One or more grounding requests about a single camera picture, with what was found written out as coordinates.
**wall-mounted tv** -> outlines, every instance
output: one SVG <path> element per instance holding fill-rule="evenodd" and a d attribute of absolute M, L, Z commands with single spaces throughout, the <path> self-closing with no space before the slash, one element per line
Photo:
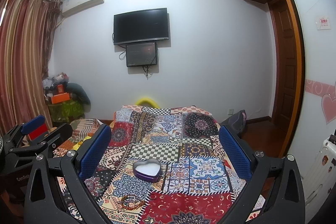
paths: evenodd
<path fill-rule="evenodd" d="M 114 15 L 114 45 L 169 39 L 167 8 Z"/>

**sticker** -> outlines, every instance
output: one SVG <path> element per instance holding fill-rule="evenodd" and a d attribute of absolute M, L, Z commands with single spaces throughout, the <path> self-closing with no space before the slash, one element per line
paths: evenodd
<path fill-rule="evenodd" d="M 331 29 L 329 17 L 326 17 L 326 16 L 316 17 L 315 23 L 316 23 L 317 30 Z"/>
<path fill-rule="evenodd" d="M 323 159 L 322 159 L 322 165 L 326 165 L 326 163 L 328 162 L 328 156 L 324 155 Z"/>

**red fabric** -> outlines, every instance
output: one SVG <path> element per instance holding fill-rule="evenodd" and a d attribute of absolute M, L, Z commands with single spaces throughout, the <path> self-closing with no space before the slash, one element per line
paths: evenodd
<path fill-rule="evenodd" d="M 229 167 L 230 169 L 232 169 L 232 168 L 231 168 L 231 165 L 227 162 L 227 160 L 224 160 L 224 165 L 225 165 L 226 167 Z"/>
<path fill-rule="evenodd" d="M 192 196 L 151 193 L 139 224 L 216 224 L 231 207 L 231 193 Z"/>
<path fill-rule="evenodd" d="M 33 132 L 29 133 L 29 138 L 31 140 L 34 140 L 35 138 L 37 138 L 38 136 L 40 136 L 41 134 L 43 134 L 45 132 L 48 132 L 48 128 L 47 128 L 46 124 L 44 123 L 43 125 L 41 125 L 37 129 L 35 129 Z"/>
<path fill-rule="evenodd" d="M 133 127 L 129 122 L 115 122 L 109 146 L 124 146 L 131 143 Z"/>

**bed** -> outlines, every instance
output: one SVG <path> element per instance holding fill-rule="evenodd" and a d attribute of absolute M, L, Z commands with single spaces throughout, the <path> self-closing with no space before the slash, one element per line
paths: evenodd
<path fill-rule="evenodd" d="M 73 135 L 55 156 L 92 136 L 100 124 L 97 119 L 72 122 Z M 223 150 L 218 130 L 212 114 L 196 106 L 125 105 L 116 112 L 109 146 L 85 184 L 112 223 L 217 223 L 246 184 Z M 161 163 L 156 183 L 139 180 L 132 171 L 134 162 L 149 158 Z M 64 179 L 58 182 L 70 214 L 81 220 Z M 140 207 L 122 206 L 122 198 L 130 194 L 142 200 Z M 246 221 L 260 214 L 264 202 L 260 196 Z"/>

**white suitcase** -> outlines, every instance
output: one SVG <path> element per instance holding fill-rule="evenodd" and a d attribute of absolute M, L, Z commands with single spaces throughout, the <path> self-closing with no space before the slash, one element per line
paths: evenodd
<path fill-rule="evenodd" d="M 315 163 L 302 180 L 308 223 L 321 208 L 336 182 L 336 145 L 326 139 Z"/>

